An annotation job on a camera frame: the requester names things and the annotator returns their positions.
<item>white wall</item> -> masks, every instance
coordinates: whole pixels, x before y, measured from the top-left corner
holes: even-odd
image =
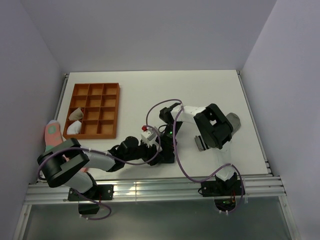
[[[62,74],[18,0],[0,1],[0,235],[13,237]]]
[[[303,239],[320,236],[320,1],[278,0],[242,78]]]
[[[276,0],[21,0],[65,72],[242,69]]]

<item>orange compartment tray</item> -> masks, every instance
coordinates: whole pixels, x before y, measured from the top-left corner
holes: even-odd
[[[75,84],[63,130],[65,139],[115,139],[119,107],[119,83]],[[70,114],[81,108],[83,119],[79,134],[67,134],[74,122]]]

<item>pink sponge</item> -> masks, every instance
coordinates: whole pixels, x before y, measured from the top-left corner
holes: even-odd
[[[44,130],[44,141],[45,141],[45,152],[54,148],[55,146],[61,144],[63,142],[61,132],[60,132],[60,124],[56,120],[51,120],[46,126]],[[86,172],[87,168],[81,168],[81,172]]]

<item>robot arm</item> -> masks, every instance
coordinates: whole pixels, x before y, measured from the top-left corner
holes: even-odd
[[[113,157],[122,159],[125,162],[142,159],[149,161],[160,148],[160,152],[152,161],[148,162],[153,166],[158,163],[172,164],[175,162],[173,148],[173,124],[174,119],[182,106],[175,103],[170,107],[165,107],[160,111],[160,119],[166,124],[164,133],[160,135],[160,146],[158,134],[152,129],[143,127],[141,133],[141,142],[133,136],[129,136],[120,145],[114,146],[105,155],[81,150],[81,145],[75,138],[68,139],[60,145],[43,153],[38,158],[38,164],[50,155],[54,155],[45,165],[42,166],[42,172],[48,185],[55,188],[66,185],[77,190],[88,199],[96,199],[99,192],[96,181],[89,173],[80,172],[83,167],[102,169],[106,172],[115,172],[124,167],[125,163],[115,161]],[[234,113],[225,116],[216,104],[210,104],[207,107],[183,106],[183,112],[177,119],[176,133],[178,133],[183,122],[196,124],[204,143],[213,149],[218,150],[222,157],[218,157],[218,164],[222,166],[225,162],[223,148],[228,143],[233,134],[240,127],[240,120]],[[225,167],[219,172],[216,178],[221,180],[222,188],[226,189],[232,186],[237,180],[237,174],[232,167]]]

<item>white table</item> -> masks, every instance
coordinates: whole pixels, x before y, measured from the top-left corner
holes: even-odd
[[[148,110],[167,99],[181,99],[184,105],[205,107],[211,103],[219,106],[226,115],[237,114],[241,128],[231,141],[231,159],[243,175],[268,174],[265,159],[250,116],[246,99],[235,70],[191,71],[123,71],[123,72],[72,72],[65,88],[57,120],[61,131],[65,126],[68,108],[75,84],[119,83],[120,100],[116,139],[79,140],[86,147],[109,150],[126,137],[141,139],[141,127],[146,122]],[[173,102],[156,107],[149,116],[149,124],[164,124],[159,110]],[[208,176],[215,167],[215,155],[211,150],[199,152],[194,137],[199,135],[196,125],[184,123],[179,130],[178,153],[186,172],[193,177]],[[184,177],[178,164],[156,166],[126,165],[116,172],[90,169],[97,180],[160,179]]]

